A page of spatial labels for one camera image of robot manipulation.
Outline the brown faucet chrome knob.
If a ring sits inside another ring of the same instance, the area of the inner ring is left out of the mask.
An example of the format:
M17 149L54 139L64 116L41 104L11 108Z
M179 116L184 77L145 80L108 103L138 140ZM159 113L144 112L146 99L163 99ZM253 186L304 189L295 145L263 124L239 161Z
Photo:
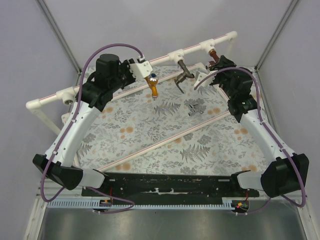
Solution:
M210 70L211 67L215 66L216 64L219 63L220 61L220 57L217 55L217 52L212 49L210 52L209 52L209 56L212 58L212 60L208 61L205 65L205 68L207 70Z

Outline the white PVC pipe frame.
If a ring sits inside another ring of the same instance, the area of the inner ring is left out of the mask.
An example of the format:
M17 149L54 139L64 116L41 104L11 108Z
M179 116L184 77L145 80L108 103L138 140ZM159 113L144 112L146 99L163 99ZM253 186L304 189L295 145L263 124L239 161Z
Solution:
M229 42L229 45L227 48L227 53L229 54L237 36L238 36L238 33L236 31L231 31L222 36L202 41L193 46L177 49L175 51L167 53L164 56L150 60L149 63L152 67L158 66L162 63L171 62L171 61L177 64L179 56L184 57L187 54L191 54L197 51L205 51L206 54L209 54L211 51L215 49L216 45L223 42ZM138 79L137 82L133 84L133 86L134 88L132 89L125 88L119 94L115 95L113 99L117 100L149 87L147 81L143 79ZM62 101L63 104L71 106L75 102L75 96L78 93L79 88L80 87L78 85L71 86L71 87L59 90L56 93L51 94L49 96L30 100L25 104L25 107L31 113L35 114L55 134L59 134L61 130L57 127L55 123L52 122L52 120L49 119L49 117L44 112L42 112L41 108L55 101Z

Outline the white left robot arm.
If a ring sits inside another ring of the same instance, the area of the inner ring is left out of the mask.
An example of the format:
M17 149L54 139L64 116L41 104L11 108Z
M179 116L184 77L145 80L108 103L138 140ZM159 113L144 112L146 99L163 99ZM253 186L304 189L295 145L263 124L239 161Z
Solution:
M136 81L130 65L131 58L120 61L115 54L102 54L95 62L92 72L76 95L76 102L56 140L45 152L33 157L33 164L45 176L67 190L78 186L92 187L103 197L110 192L105 175L97 170L83 169L73 165L74 157L89 127L119 89Z

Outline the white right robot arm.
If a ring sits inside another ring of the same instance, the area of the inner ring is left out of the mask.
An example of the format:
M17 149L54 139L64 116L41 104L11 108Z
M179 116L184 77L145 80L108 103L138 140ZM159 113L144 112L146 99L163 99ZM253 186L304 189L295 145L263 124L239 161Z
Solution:
M264 118L259 97L251 95L251 87L258 86L253 74L224 55L214 57L209 66L216 71L212 85L218 85L228 97L228 110L238 123L245 127L260 147L268 167L263 172L242 171L229 184L235 197L242 196L247 189L263 191L270 198L301 191L300 207L306 203L306 180L309 159L297 154L279 137Z

